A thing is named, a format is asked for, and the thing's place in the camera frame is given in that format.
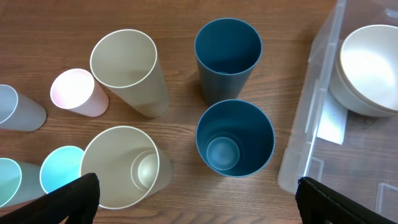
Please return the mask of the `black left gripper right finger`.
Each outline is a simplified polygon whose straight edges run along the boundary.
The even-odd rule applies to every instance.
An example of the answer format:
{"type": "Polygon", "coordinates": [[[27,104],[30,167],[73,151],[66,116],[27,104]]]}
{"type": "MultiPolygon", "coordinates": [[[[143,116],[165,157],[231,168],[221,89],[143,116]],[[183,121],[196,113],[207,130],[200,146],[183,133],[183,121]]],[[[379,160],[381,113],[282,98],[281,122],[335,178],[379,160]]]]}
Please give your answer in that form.
{"type": "Polygon", "coordinates": [[[311,177],[298,180],[295,199],[303,224],[396,224],[311,177]]]}

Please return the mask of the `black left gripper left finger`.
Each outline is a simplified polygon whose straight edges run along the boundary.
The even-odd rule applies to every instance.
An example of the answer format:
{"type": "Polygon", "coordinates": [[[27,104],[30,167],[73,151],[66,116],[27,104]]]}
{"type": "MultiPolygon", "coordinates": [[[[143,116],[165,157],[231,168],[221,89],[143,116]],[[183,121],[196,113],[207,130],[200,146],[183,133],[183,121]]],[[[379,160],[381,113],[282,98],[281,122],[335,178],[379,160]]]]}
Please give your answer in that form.
{"type": "Polygon", "coordinates": [[[1,217],[1,223],[92,223],[100,202],[100,182],[88,173],[1,217]]]}

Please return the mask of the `light blue small cup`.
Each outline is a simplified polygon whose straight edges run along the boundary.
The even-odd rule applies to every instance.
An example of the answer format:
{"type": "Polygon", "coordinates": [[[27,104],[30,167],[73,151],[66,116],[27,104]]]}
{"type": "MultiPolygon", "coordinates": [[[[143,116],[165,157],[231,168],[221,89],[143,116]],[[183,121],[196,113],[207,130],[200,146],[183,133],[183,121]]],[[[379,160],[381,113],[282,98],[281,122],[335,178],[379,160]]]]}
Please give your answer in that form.
{"type": "Polygon", "coordinates": [[[40,168],[40,184],[46,194],[80,177],[84,151],[76,146],[62,146],[52,151],[40,168]]]}

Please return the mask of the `mint green small cup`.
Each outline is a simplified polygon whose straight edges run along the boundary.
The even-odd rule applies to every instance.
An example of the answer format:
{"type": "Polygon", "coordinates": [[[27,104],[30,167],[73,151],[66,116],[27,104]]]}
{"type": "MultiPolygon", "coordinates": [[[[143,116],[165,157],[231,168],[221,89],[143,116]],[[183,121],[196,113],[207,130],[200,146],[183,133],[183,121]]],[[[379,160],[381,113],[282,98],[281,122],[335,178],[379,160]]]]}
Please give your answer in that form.
{"type": "Polygon", "coordinates": [[[40,167],[13,159],[1,158],[1,208],[37,199],[45,194],[40,167]]]}

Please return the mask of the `cream tall cup front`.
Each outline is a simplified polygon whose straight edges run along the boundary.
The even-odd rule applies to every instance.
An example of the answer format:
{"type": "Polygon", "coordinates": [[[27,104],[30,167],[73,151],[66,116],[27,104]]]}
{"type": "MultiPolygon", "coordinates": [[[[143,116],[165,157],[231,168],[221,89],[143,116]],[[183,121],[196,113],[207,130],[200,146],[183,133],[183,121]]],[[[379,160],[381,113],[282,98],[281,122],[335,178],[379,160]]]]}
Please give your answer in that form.
{"type": "Polygon", "coordinates": [[[160,191],[173,176],[170,159],[148,134],[132,126],[99,133],[86,147],[80,175],[95,173],[99,205],[117,210],[160,191]]]}

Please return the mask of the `cream tall cup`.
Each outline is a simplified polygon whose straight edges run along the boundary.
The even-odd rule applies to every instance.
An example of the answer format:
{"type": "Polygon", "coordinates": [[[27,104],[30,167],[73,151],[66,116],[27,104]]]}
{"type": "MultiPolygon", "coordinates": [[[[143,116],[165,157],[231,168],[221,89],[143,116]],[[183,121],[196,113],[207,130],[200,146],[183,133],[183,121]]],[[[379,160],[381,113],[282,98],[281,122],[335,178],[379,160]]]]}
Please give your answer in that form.
{"type": "Polygon", "coordinates": [[[169,107],[169,91],[155,42],[134,29],[116,30],[94,46],[93,76],[140,114],[155,118],[169,107]]]}
{"type": "Polygon", "coordinates": [[[95,173],[99,205],[117,210],[160,191],[173,176],[170,159],[148,134],[132,126],[99,133],[86,147],[80,175],[95,173]]]}

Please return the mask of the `clear plastic storage bin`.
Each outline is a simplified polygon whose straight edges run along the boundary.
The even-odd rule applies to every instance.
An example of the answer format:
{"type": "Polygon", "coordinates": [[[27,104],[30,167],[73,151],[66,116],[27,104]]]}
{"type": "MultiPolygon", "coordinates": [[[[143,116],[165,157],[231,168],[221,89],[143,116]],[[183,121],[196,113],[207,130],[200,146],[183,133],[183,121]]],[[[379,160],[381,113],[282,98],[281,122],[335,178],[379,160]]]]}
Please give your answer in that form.
{"type": "Polygon", "coordinates": [[[279,186],[312,178],[397,221],[397,2],[337,1],[308,58],[279,186]]]}

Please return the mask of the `grey small cup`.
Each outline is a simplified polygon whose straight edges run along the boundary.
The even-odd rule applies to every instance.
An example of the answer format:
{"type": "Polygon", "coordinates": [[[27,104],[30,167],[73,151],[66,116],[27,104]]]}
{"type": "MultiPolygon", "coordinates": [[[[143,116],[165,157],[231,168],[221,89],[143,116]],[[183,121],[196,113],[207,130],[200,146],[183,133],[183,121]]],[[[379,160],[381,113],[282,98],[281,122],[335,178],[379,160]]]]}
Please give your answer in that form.
{"type": "Polygon", "coordinates": [[[42,106],[12,86],[1,84],[1,129],[35,131],[46,119],[42,106]]]}

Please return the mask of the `small cream bowl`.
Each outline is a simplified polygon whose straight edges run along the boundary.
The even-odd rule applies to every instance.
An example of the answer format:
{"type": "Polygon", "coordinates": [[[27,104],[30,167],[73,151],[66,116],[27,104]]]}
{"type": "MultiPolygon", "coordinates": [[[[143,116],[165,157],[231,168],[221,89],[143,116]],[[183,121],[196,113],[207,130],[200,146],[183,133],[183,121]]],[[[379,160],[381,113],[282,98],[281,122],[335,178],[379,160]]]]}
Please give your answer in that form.
{"type": "Polygon", "coordinates": [[[397,113],[397,27],[360,27],[343,41],[338,55],[343,80],[361,100],[397,113]]]}

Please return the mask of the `large cream bowl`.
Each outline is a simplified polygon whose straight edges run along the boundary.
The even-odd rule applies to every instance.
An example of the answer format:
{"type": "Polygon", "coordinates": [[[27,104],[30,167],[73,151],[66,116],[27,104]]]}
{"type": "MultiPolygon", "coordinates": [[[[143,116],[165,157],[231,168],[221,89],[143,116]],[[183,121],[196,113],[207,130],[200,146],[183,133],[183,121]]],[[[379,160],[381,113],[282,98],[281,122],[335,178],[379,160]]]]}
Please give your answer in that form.
{"type": "Polygon", "coordinates": [[[338,102],[357,114],[373,117],[397,116],[397,112],[379,109],[358,97],[343,80],[343,71],[337,59],[331,74],[329,90],[338,102]]]}

